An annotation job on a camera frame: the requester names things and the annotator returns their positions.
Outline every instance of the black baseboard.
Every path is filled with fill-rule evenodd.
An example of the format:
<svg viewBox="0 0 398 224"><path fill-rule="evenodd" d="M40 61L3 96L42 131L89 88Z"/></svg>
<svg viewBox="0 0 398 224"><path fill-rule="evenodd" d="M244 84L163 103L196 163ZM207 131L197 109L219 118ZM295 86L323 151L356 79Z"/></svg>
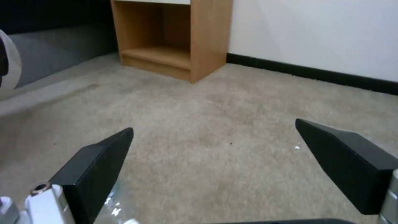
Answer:
<svg viewBox="0 0 398 224"><path fill-rule="evenodd" d="M267 69L303 78L316 79L320 81L336 83L345 86L352 86L398 96L398 83L392 81L373 79L322 69L314 69L300 65L292 65L277 61L258 59L249 56L235 55L231 53L227 54L227 63L244 65L259 69Z"/></svg>

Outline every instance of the open shelf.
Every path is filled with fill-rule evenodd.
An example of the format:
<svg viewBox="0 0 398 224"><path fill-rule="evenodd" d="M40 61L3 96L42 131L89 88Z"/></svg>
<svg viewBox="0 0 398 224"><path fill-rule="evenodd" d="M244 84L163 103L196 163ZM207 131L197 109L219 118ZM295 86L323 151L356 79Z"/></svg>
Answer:
<svg viewBox="0 0 398 224"><path fill-rule="evenodd" d="M121 64L192 83L225 65L232 0L111 0Z"/></svg>
<svg viewBox="0 0 398 224"><path fill-rule="evenodd" d="M125 57L170 65L181 69L191 69L191 59L188 50L156 46L124 50L121 54Z"/></svg>

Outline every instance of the cabinet side panel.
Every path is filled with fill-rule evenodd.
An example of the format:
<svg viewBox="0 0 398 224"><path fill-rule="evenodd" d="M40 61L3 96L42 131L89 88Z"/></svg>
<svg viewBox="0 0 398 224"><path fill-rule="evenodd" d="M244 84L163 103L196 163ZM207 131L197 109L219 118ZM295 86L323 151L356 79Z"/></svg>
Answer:
<svg viewBox="0 0 398 224"><path fill-rule="evenodd" d="M225 65L232 0L191 0L191 82Z"/></svg>

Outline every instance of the wooden cabinet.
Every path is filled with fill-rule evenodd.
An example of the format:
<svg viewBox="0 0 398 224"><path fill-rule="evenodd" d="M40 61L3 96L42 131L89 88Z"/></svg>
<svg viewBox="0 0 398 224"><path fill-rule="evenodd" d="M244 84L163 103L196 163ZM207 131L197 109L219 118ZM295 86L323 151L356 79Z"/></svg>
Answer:
<svg viewBox="0 0 398 224"><path fill-rule="evenodd" d="M226 63L232 0L111 0L123 65L195 83Z"/></svg>

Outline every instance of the beige carpet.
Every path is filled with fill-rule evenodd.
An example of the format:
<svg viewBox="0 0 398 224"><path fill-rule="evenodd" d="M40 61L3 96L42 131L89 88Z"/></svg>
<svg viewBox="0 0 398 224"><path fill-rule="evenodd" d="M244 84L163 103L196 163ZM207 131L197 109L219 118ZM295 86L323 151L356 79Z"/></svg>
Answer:
<svg viewBox="0 0 398 224"><path fill-rule="evenodd" d="M1 195L21 204L80 147L131 126L121 178L142 224L326 217L375 223L323 173L294 120L359 132L398 156L397 96L239 65L192 85L122 68L114 55L107 60L71 68L86 75L42 92L54 99L0 118ZM58 96L65 86L73 91Z"/></svg>

